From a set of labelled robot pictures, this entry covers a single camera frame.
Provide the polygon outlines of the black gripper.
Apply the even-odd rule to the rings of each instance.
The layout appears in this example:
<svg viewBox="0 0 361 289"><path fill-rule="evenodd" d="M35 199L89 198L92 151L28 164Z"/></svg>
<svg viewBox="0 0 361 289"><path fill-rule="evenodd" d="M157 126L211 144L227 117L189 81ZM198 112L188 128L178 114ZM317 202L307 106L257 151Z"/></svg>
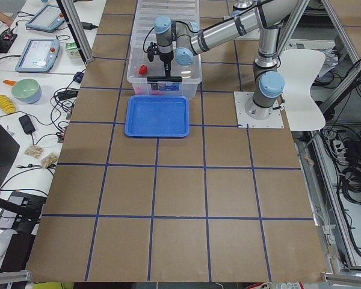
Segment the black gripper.
<svg viewBox="0 0 361 289"><path fill-rule="evenodd" d="M169 51L158 51L159 59L164 63L164 72L166 77L171 77L171 62L174 59L173 49Z"/></svg>

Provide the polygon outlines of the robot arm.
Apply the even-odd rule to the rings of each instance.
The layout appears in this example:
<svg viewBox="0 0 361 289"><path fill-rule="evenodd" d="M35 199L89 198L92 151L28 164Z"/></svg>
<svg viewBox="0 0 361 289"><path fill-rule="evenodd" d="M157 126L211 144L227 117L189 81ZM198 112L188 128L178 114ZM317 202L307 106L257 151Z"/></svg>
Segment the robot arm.
<svg viewBox="0 0 361 289"><path fill-rule="evenodd" d="M156 42L145 52L149 61L158 56L163 62L163 80L179 82L179 77L171 75L173 60L182 66L190 65L196 55L259 29L258 54L253 63L256 89L246 102L245 112L253 119L265 120L285 86L277 71L281 22L297 5L298 1L237 1L232 17L201 30L192 22L158 16L153 25Z"/></svg>

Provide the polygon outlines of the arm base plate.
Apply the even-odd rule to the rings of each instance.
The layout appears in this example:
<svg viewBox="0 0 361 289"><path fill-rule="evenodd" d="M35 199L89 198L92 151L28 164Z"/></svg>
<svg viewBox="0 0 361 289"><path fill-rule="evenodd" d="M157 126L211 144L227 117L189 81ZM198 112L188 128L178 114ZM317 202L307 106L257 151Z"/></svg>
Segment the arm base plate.
<svg viewBox="0 0 361 289"><path fill-rule="evenodd" d="M283 129L281 110L275 100L272 107L261 108L253 102L253 92L234 92L239 128Z"/></svg>

